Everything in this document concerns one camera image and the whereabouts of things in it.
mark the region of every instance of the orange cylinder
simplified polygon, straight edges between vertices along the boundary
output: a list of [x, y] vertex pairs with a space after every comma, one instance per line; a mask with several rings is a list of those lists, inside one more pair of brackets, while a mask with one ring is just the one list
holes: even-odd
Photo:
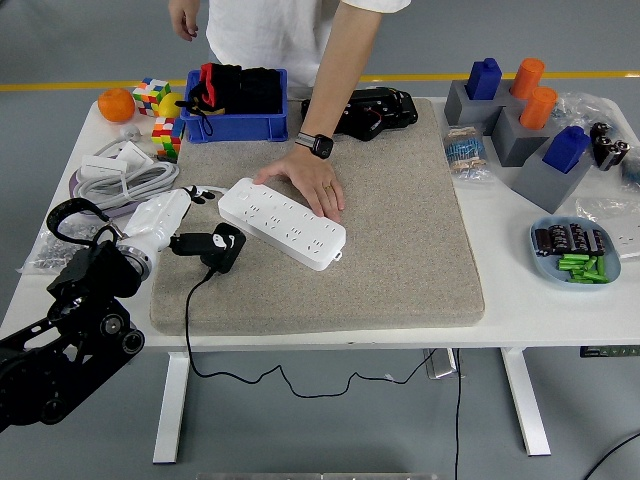
[[536, 87], [520, 115], [520, 125], [530, 130], [540, 130], [549, 120], [558, 94], [553, 88]]
[[518, 68], [516, 78], [511, 86], [511, 95], [521, 100], [528, 100], [533, 89], [544, 73], [544, 62], [537, 58], [525, 58]]

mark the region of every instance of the yellow floor line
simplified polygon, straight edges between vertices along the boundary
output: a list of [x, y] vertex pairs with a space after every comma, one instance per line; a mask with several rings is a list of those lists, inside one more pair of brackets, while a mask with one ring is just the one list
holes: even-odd
[[[504, 79], [512, 79], [515, 73], [505, 73]], [[390, 75], [362, 75], [363, 83], [381, 82], [450, 82], [452, 80], [464, 80], [469, 78], [468, 73], [405, 73]], [[546, 79], [615, 79], [615, 78], [640, 78], [640, 70], [614, 70], [601, 72], [546, 72]], [[184, 87], [184, 79], [168, 80], [174, 87]], [[25, 92], [48, 90], [104, 90], [107, 88], [135, 88], [140, 81], [114, 80], [100, 82], [61, 82], [61, 83], [7, 83], [0, 84], [0, 92]]]

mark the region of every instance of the human hand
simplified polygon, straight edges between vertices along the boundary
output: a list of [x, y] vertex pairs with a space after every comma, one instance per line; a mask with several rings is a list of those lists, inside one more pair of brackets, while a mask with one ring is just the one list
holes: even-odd
[[198, 10], [200, 0], [169, 0], [169, 16], [173, 31], [188, 42], [198, 36]]
[[260, 185], [275, 175], [289, 177], [317, 216], [340, 222], [344, 192], [330, 163], [296, 144], [284, 157], [262, 168], [253, 183]]

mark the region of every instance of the gray felt mat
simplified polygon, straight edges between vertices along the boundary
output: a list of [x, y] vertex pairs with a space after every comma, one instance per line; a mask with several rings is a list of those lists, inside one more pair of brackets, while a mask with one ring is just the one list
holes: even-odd
[[[316, 272], [247, 235], [233, 269], [191, 300], [194, 335], [276, 335], [340, 330], [459, 327], [477, 323], [484, 300], [431, 104], [419, 120], [370, 142], [336, 136], [331, 162], [342, 182], [347, 242], [342, 259]], [[289, 105], [288, 128], [300, 128]], [[185, 143], [176, 185], [231, 187], [283, 155], [290, 142]], [[306, 204], [286, 180], [267, 185]], [[217, 200], [194, 205], [179, 232], [213, 232]], [[187, 293], [206, 273], [197, 257], [162, 253], [151, 321], [184, 332]]]

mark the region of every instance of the table leg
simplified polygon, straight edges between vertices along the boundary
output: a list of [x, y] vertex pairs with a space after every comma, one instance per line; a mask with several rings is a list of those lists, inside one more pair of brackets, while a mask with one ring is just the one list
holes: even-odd
[[536, 396], [533, 393], [533, 386], [524, 361], [522, 353], [524, 348], [502, 348], [501, 350], [527, 454], [529, 456], [551, 455]]
[[170, 352], [153, 463], [176, 463], [188, 377], [189, 356]]

